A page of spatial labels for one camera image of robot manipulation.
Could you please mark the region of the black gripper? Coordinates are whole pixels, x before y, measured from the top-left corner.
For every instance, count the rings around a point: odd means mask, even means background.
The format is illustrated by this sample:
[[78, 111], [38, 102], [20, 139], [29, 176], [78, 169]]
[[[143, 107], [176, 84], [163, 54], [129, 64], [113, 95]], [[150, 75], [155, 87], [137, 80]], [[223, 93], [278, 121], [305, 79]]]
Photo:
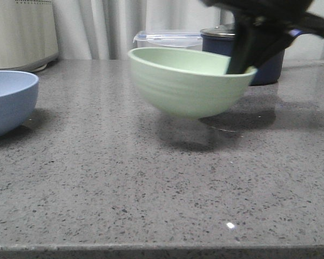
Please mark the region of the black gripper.
[[[300, 30], [324, 38], [324, 18], [308, 12], [312, 1], [202, 1], [234, 15], [234, 42], [227, 74], [243, 74], [250, 66], [260, 68], [288, 48]], [[288, 30], [264, 32], [254, 19]]]

